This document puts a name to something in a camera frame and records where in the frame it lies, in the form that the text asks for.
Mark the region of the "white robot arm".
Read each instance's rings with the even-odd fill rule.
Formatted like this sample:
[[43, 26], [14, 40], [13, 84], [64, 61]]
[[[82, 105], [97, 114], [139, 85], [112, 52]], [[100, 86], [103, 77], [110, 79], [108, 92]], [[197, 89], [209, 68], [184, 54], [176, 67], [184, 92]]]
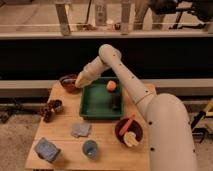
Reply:
[[169, 93], [149, 90], [121, 61], [121, 53], [109, 44], [79, 73], [75, 86], [83, 88], [112, 69], [138, 111], [148, 123], [151, 171], [198, 171], [197, 156], [183, 102]]

